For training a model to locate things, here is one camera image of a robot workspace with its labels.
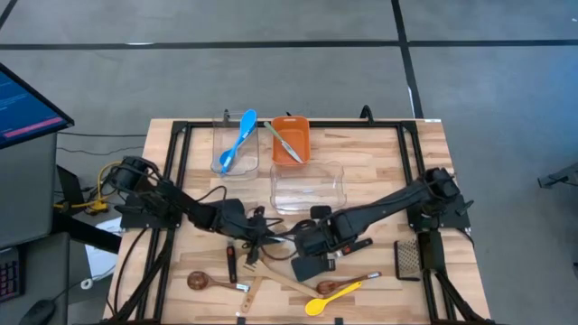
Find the monitor screen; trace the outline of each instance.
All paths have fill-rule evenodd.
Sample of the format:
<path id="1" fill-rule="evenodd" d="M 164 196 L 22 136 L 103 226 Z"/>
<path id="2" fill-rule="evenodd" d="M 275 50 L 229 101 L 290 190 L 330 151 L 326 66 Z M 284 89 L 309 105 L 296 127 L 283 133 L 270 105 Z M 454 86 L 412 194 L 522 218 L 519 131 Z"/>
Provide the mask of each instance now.
<path id="1" fill-rule="evenodd" d="M 70 117 L 0 64 L 0 149 L 71 125 Z"/>

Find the wooden spatula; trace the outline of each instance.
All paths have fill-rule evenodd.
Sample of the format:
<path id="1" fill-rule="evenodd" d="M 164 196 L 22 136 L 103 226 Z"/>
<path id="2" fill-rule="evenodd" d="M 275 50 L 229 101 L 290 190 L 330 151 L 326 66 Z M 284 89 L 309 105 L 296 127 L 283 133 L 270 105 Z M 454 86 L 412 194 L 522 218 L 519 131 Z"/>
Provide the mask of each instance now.
<path id="1" fill-rule="evenodd" d="M 253 300 L 255 299 L 256 293 L 259 291 L 259 287 L 261 286 L 262 282 L 263 282 L 263 276 L 256 276 L 255 277 L 255 280 L 253 280 L 253 283 L 251 284 L 251 288 L 249 289 L 249 292 L 247 292 L 247 294 L 245 295 L 245 300 L 243 301 L 243 304 L 241 305 L 241 311 L 249 312 L 249 309 L 251 309 L 251 305 L 253 304 Z"/>
<path id="2" fill-rule="evenodd" d="M 288 279 L 280 274 L 277 274 L 271 271 L 263 262 L 257 260 L 254 264 L 248 265 L 245 264 L 247 260 L 247 256 L 243 255 L 237 260 L 237 265 L 239 265 L 239 271 L 243 274 L 253 275 L 253 276 L 264 276 L 271 280 L 277 281 L 280 284 L 286 285 L 288 287 L 294 288 L 296 291 L 300 293 L 307 294 L 308 296 L 312 296 L 313 298 L 323 298 L 322 294 L 317 293 L 314 289 L 304 285 L 297 283 L 291 279 Z"/>

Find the wooden table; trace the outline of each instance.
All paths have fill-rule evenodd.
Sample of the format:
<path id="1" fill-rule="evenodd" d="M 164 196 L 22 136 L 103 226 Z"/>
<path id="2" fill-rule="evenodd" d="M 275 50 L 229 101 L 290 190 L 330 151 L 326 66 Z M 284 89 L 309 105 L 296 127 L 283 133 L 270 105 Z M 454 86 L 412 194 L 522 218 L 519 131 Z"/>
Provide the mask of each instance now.
<path id="1" fill-rule="evenodd" d="M 151 121 L 143 157 L 156 163 L 162 170 L 168 148 L 171 119 Z M 442 124 L 439 121 L 416 120 L 424 162 L 426 168 L 445 167 L 453 172 L 452 159 L 445 140 Z M 226 181 L 210 170 L 212 155 L 212 129 L 194 129 L 191 138 L 191 151 L 183 185 L 193 198 L 198 198 L 208 190 L 225 184 L 229 198 L 241 199 L 246 207 L 255 204 L 266 207 L 266 216 L 282 217 L 285 226 L 290 228 L 295 222 L 308 218 L 308 215 L 280 216 L 269 202 L 272 137 L 266 131 L 259 130 L 260 165 L 258 176 L 252 181 Z M 312 161 L 340 162 L 345 171 L 344 181 L 347 191 L 347 205 L 355 206 L 377 200 L 387 194 L 405 187 L 405 179 L 400 159 L 396 131 L 394 129 L 337 129 L 312 128 Z M 415 159 L 411 156 L 413 175 L 417 174 Z M 173 166 L 172 175 L 176 175 L 178 163 Z M 221 193 L 214 193 L 209 200 L 220 200 Z M 122 246 L 118 254 L 120 265 L 126 251 L 135 240 L 138 229 L 123 235 Z M 443 245 L 448 275 L 455 287 L 482 317 L 489 317 L 488 306 L 481 285 L 480 273 L 471 243 L 455 230 L 443 230 Z M 384 276 L 366 281 L 362 287 L 328 305 L 325 312 L 317 317 L 305 314 L 304 305 L 310 297 L 282 286 L 271 280 L 264 280 L 256 295 L 251 310 L 240 313 L 240 304 L 244 293 L 224 288 L 209 288 L 195 292 L 187 286 L 187 275 L 192 271 L 204 271 L 218 281 L 228 281 L 228 268 L 225 256 L 227 239 L 223 236 L 203 232 L 195 228 L 186 218 L 176 233 L 172 252 L 172 264 L 167 284 L 163 309 L 163 323 L 235 323 L 238 316 L 246 317 L 247 323 L 333 323 L 342 317 L 345 323 L 411 323 L 429 324 L 421 282 L 401 282 L 395 277 L 394 241 L 413 237 L 414 232 L 407 226 L 406 213 L 396 213 L 369 227 L 360 238 L 371 237 L 374 245 L 352 255 L 337 260 L 337 270 L 320 274 L 305 283 L 311 287 L 322 280 L 342 280 L 372 271 L 381 271 Z M 150 231 L 131 254 L 119 289 L 119 305 L 124 302 L 143 276 Z M 237 241 L 238 255 L 242 242 Z M 293 250 L 290 243 L 277 252 L 285 255 Z M 294 279 L 289 261 L 269 262 L 270 268 Z M 117 282 L 116 269 L 113 285 L 108 298 L 114 297 Z M 156 295 L 157 280 L 151 286 L 145 317 L 152 317 Z M 252 278 L 239 274 L 240 283 L 251 283 Z M 440 317 L 445 316 L 443 298 L 439 284 L 433 279 L 436 301 Z"/>

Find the floor tile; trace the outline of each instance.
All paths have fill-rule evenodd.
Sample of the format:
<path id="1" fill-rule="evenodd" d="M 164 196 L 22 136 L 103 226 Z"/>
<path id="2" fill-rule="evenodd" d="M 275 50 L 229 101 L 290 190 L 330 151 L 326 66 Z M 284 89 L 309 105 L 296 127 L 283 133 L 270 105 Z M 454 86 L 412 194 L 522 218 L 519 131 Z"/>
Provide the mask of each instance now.
<path id="1" fill-rule="evenodd" d="M 574 0 L 402 0 L 411 40 L 578 39 Z"/>
<path id="2" fill-rule="evenodd" d="M 412 49 L 424 114 L 441 118 L 471 208 L 492 316 L 578 317 L 578 189 L 536 178 L 578 161 L 578 48 Z"/>
<path id="3" fill-rule="evenodd" d="M 151 118 L 254 108 L 410 117 L 401 55 L 380 49 L 2 51 L 0 60 L 85 133 L 146 133 Z"/>
<path id="4" fill-rule="evenodd" d="M 0 42 L 396 39 L 381 0 L 19 0 Z"/>

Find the orange container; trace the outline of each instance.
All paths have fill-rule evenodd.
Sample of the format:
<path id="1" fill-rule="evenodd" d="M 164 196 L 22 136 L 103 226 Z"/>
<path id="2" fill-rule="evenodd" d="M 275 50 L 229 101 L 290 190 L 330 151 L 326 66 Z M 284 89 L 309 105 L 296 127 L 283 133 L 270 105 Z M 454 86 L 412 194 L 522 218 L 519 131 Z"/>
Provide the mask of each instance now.
<path id="1" fill-rule="evenodd" d="M 309 120 L 304 116 L 279 116 L 271 122 L 273 128 L 295 150 L 303 164 L 311 158 L 309 143 Z M 301 165 L 281 145 L 281 141 L 273 136 L 273 163 L 283 166 Z"/>

